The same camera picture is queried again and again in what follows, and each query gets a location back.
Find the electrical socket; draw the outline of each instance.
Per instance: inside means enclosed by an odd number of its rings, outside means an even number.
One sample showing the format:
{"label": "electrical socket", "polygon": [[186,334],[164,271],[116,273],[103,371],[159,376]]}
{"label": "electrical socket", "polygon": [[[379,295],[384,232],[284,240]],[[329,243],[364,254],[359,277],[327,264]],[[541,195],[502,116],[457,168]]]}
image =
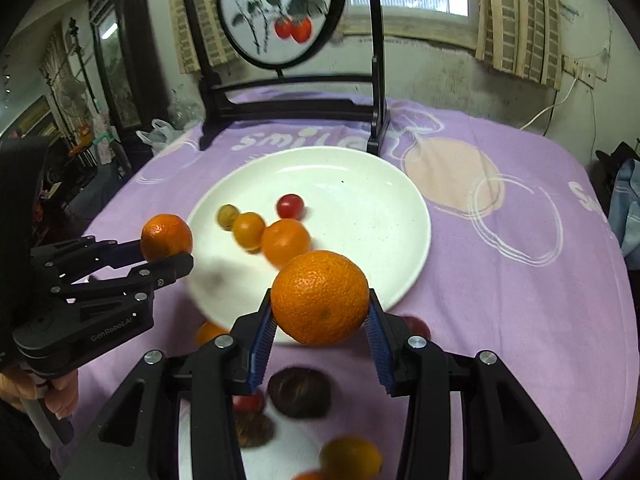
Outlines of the electrical socket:
{"label": "electrical socket", "polygon": [[585,85],[595,88],[596,71],[592,67],[585,65],[581,59],[564,56],[563,60],[562,70],[579,79]]}

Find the silver screw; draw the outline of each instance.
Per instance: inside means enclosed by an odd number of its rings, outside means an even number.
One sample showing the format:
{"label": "silver screw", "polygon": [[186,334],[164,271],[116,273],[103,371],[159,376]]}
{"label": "silver screw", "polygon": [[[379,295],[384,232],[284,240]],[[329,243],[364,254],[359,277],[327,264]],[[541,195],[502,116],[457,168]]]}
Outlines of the silver screw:
{"label": "silver screw", "polygon": [[486,365],[495,365],[498,360],[498,356],[489,350],[480,352],[480,360]]}
{"label": "silver screw", "polygon": [[219,335],[215,339],[214,343],[218,348],[228,348],[234,343],[234,339],[227,334],[223,334],[223,335]]}
{"label": "silver screw", "polygon": [[162,352],[159,350],[151,350],[145,354],[145,363],[154,365],[162,360]]}
{"label": "silver screw", "polygon": [[421,335],[412,335],[407,342],[411,348],[424,348],[427,346],[427,340]]}

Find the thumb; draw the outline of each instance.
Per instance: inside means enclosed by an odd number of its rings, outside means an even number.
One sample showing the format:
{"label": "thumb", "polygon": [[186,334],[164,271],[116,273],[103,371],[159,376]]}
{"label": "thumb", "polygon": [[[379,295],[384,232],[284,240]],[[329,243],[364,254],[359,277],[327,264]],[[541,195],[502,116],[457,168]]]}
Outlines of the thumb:
{"label": "thumb", "polygon": [[0,374],[0,392],[26,400],[38,397],[36,385],[28,373],[18,367],[8,368]]}

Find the painted red fruit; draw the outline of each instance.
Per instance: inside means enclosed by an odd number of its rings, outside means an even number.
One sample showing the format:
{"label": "painted red fruit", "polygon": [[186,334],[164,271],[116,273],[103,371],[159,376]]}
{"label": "painted red fruit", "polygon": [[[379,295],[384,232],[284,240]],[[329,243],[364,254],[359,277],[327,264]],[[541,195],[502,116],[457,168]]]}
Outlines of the painted red fruit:
{"label": "painted red fruit", "polygon": [[276,204],[276,212],[280,218],[299,219],[305,209],[305,202],[294,194],[288,194],[280,198]]}
{"label": "painted red fruit", "polygon": [[305,18],[300,23],[291,24],[291,37],[298,43],[306,43],[311,38],[311,20]]}
{"label": "painted red fruit", "polygon": [[264,393],[256,390],[250,396],[233,396],[234,411],[243,413],[262,413],[264,410]]}
{"label": "painted red fruit", "polygon": [[276,31],[276,35],[281,40],[286,40],[289,36],[291,36],[291,27],[292,23],[289,18],[278,18],[273,25],[273,28]]}
{"label": "painted red fruit", "polygon": [[411,332],[412,335],[421,335],[425,339],[431,339],[431,330],[423,320],[413,316],[402,317],[404,317],[404,320],[409,327],[409,332]]}

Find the orange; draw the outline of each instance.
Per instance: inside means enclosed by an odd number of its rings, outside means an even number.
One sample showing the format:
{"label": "orange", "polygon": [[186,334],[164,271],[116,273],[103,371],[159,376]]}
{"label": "orange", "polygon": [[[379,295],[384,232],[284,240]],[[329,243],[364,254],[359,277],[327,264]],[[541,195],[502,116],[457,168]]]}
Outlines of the orange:
{"label": "orange", "polygon": [[283,218],[267,227],[262,233],[262,254],[270,263],[281,269],[311,247],[311,236],[305,227],[293,218]]}
{"label": "orange", "polygon": [[193,250],[191,229],[179,216],[156,215],[142,228],[140,249],[148,262],[178,253],[191,254]]}
{"label": "orange", "polygon": [[222,334],[228,334],[228,330],[220,328],[215,323],[206,321],[196,332],[196,346],[200,348],[204,343],[208,343]]}
{"label": "orange", "polygon": [[368,440],[343,436],[322,446],[320,467],[331,480],[369,480],[380,474],[382,455]]}
{"label": "orange", "polygon": [[244,250],[256,251],[260,249],[264,227],[264,220],[258,213],[242,213],[234,220],[231,232]]}
{"label": "orange", "polygon": [[271,286],[273,317],[303,344],[335,344],[348,338],[369,312],[369,284],[350,259],[331,251],[293,258]]}
{"label": "orange", "polygon": [[307,471],[306,473],[300,473],[292,480],[326,480],[319,471]]}

